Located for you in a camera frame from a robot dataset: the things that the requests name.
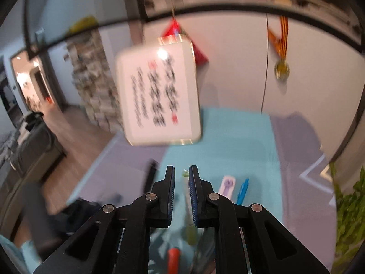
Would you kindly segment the blue pen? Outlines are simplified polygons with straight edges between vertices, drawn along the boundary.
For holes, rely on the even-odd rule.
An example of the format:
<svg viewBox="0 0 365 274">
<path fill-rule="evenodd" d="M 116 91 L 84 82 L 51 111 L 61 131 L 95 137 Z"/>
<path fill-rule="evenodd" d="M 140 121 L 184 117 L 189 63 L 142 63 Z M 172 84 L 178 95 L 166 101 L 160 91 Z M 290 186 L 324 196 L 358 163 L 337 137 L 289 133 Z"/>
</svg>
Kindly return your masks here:
<svg viewBox="0 0 365 274">
<path fill-rule="evenodd" d="M 240 191 L 237 195 L 237 201 L 236 201 L 237 205 L 242 205 L 243 204 L 246 193 L 248 191 L 248 187 L 249 187 L 249 179 L 246 178 L 245 181 L 241 184 Z"/>
</svg>

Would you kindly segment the tall stack of books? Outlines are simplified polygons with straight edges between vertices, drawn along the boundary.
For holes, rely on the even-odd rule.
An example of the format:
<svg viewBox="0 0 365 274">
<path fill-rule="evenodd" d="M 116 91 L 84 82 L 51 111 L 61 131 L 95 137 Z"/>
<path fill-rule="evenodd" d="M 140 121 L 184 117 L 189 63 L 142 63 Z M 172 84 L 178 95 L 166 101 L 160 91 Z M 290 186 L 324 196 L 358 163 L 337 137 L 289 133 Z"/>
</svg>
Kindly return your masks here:
<svg viewBox="0 0 365 274">
<path fill-rule="evenodd" d="M 73 84 L 89 121 L 110 133 L 123 129 L 119 96 L 99 31 L 66 42 Z"/>
</svg>

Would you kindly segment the purple white eraser case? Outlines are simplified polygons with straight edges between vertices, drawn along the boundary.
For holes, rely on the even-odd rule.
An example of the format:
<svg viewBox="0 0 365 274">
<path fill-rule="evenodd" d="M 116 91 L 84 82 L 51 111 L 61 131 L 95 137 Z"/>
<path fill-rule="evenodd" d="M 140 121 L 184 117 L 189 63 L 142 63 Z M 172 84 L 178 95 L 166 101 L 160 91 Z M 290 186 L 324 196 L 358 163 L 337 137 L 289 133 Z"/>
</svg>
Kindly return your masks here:
<svg viewBox="0 0 365 274">
<path fill-rule="evenodd" d="M 236 178 L 226 175 L 223 177 L 218 193 L 228 199 L 232 199 L 233 191 L 235 189 Z"/>
</svg>

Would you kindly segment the red hanging pennant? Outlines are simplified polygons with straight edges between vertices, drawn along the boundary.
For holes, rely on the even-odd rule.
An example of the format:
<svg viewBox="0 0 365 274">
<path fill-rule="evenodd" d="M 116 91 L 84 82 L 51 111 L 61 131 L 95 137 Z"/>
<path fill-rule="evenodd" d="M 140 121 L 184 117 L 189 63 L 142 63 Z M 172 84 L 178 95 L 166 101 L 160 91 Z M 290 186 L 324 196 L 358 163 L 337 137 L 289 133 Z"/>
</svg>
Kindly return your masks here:
<svg viewBox="0 0 365 274">
<path fill-rule="evenodd" d="M 178 35 L 185 36 L 186 38 L 188 38 L 191 41 L 192 47 L 194 50 L 194 58 L 195 58 L 196 66 L 202 66 L 209 62 L 209 59 L 201 51 L 201 49 L 193 42 L 193 40 L 190 38 L 188 33 L 181 27 L 179 22 L 175 18 L 172 18 L 168 27 L 162 33 L 162 37 L 178 36 Z"/>
</svg>

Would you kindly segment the white calligraphy sign board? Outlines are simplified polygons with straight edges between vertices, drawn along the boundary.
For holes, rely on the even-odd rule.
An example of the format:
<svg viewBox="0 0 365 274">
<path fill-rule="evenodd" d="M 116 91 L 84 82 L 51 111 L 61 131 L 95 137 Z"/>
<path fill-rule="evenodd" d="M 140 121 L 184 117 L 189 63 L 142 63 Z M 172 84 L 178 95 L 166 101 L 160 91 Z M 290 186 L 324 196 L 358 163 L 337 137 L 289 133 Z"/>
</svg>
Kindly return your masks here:
<svg viewBox="0 0 365 274">
<path fill-rule="evenodd" d="M 193 144 L 202 136 L 196 62 L 184 35 L 127 48 L 115 59 L 123 131 L 133 146 Z"/>
</svg>

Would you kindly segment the gold medal with orange ribbon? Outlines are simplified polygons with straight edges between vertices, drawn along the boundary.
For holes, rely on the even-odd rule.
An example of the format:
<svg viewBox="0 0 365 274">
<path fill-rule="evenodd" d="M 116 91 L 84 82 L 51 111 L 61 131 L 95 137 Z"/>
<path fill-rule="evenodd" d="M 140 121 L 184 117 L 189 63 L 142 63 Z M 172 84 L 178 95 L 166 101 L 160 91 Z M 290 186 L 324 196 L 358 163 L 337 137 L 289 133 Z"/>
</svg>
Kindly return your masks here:
<svg viewBox="0 0 365 274">
<path fill-rule="evenodd" d="M 285 82 L 290 74 L 289 65 L 287 63 L 289 25 L 288 18 L 285 16 L 280 16 L 280 30 L 280 38 L 278 38 L 270 28 L 267 30 L 267 35 L 269 42 L 278 55 L 278 61 L 274 67 L 276 79 Z"/>
</svg>

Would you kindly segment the green white pen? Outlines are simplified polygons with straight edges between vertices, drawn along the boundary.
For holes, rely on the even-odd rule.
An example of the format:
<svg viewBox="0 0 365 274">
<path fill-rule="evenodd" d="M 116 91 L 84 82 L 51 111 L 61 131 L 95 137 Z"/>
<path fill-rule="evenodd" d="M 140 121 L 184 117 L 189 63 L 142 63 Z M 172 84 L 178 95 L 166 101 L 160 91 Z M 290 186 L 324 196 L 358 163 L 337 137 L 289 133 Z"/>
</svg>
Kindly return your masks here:
<svg viewBox="0 0 365 274">
<path fill-rule="evenodd" d="M 182 172 L 182 178 L 184 180 L 184 199 L 186 206 L 186 242 L 188 245 L 196 245 L 197 243 L 197 227 L 195 226 L 193 215 L 192 215 L 192 204 L 190 198 L 190 189 L 189 189 L 189 172 L 188 170 L 184 170 Z"/>
</svg>

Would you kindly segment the teal and purple desk mat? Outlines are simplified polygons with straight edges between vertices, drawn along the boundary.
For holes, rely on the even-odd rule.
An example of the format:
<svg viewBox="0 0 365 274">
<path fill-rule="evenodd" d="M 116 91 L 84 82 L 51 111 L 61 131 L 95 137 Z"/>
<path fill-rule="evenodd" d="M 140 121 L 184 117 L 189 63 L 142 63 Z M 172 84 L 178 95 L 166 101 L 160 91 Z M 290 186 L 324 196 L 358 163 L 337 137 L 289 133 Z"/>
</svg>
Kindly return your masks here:
<svg viewBox="0 0 365 274">
<path fill-rule="evenodd" d="M 218 191 L 222 179 L 249 187 L 243 204 L 259 203 L 274 215 L 328 269 L 336 240 L 336 208 L 332 183 L 322 176 L 327 159 L 312 126 L 300 115 L 285 118 L 225 108 L 204 108 L 203 136 L 194 145 L 133 147 L 116 134 L 70 195 L 115 206 L 132 203 L 142 193 L 151 161 L 158 163 L 157 179 L 167 166 L 176 171 L 171 226 L 151 240 L 151 273 L 165 273 L 167 250 L 181 251 L 179 272 L 188 273 L 195 247 L 186 241 L 186 194 L 183 172 L 198 167 L 202 179 Z"/>
</svg>

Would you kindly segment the orange red marker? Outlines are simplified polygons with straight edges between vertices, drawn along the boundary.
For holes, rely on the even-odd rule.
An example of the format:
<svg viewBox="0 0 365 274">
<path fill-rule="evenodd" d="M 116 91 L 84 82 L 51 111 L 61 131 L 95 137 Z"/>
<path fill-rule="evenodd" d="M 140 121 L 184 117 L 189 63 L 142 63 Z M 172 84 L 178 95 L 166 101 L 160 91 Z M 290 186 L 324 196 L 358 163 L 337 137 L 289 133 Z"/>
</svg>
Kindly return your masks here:
<svg viewBox="0 0 365 274">
<path fill-rule="evenodd" d="M 179 273 L 180 250 L 171 248 L 168 250 L 167 274 Z"/>
</svg>

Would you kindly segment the green plant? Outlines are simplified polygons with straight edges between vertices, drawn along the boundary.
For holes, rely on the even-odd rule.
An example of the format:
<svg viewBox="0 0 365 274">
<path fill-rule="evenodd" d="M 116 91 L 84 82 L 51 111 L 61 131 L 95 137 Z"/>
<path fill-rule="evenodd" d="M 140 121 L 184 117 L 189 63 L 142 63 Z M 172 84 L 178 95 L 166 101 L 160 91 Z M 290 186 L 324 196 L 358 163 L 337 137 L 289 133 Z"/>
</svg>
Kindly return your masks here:
<svg viewBox="0 0 365 274">
<path fill-rule="evenodd" d="M 332 273 L 345 273 L 364 245 L 364 168 L 352 191 L 344 194 L 334 181 L 336 203 L 336 246 Z"/>
</svg>

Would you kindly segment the grey sofa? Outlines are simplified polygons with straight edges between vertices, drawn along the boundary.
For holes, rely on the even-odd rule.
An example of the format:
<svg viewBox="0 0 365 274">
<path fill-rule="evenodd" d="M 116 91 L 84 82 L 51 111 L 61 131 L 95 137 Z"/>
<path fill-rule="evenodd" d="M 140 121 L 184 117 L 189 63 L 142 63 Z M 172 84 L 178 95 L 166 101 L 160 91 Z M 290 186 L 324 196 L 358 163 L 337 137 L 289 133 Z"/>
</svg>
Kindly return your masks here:
<svg viewBox="0 0 365 274">
<path fill-rule="evenodd" d="M 16 130 L 1 135 L 1 235 L 12 235 L 25 184 L 40 181 L 63 156 L 64 147 L 41 112 L 28 112 Z"/>
</svg>

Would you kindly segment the black marker pen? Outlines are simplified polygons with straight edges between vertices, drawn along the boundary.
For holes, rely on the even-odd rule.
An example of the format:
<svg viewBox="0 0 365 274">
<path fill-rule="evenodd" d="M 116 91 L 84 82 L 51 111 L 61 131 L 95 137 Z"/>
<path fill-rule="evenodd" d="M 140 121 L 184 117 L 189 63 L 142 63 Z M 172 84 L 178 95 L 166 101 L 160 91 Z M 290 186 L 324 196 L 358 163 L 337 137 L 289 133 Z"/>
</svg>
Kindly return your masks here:
<svg viewBox="0 0 365 274">
<path fill-rule="evenodd" d="M 155 160 L 151 160 L 145 175 L 145 181 L 142 189 L 143 194 L 147 194 L 151 191 L 157 171 L 158 171 L 158 162 Z"/>
</svg>

